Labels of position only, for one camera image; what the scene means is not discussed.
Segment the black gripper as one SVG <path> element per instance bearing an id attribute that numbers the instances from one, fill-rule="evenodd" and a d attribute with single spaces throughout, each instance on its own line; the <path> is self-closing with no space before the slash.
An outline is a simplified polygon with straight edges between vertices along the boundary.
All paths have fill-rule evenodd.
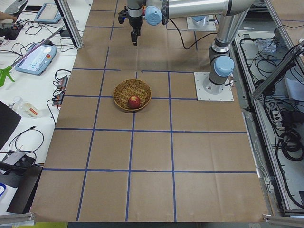
<path id="1" fill-rule="evenodd" d="M 131 41 L 134 46 L 137 46 L 137 38 L 141 35 L 141 26 L 143 22 L 142 14 L 142 7 L 132 9 L 128 6 L 124 6 L 124 9 L 118 13 L 118 22 L 120 24 L 123 24 L 125 19 L 129 20 L 129 24 L 132 27 Z"/>

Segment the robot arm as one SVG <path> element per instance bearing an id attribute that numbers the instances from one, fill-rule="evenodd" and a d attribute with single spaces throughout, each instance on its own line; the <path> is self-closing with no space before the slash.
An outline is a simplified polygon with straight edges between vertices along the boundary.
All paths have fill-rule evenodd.
<path id="1" fill-rule="evenodd" d="M 118 14 L 120 24 L 125 19 L 132 26 L 131 40 L 137 45 L 143 20 L 152 26 L 167 24 L 175 18 L 220 14 L 216 37 L 209 49 L 211 71 L 205 85 L 209 88 L 225 86 L 232 74 L 234 62 L 227 56 L 252 0 L 129 0 Z"/>

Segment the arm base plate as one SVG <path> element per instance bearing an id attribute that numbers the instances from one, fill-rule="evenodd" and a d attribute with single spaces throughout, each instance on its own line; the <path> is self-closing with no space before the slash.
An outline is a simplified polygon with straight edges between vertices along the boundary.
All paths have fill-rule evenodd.
<path id="1" fill-rule="evenodd" d="M 209 80 L 209 72 L 194 72 L 194 81 L 198 101 L 234 101 L 228 78 L 224 84 L 216 85 Z"/>
<path id="2" fill-rule="evenodd" d="M 201 17 L 187 17 L 187 26 L 189 31 L 217 31 L 213 15 Z"/>

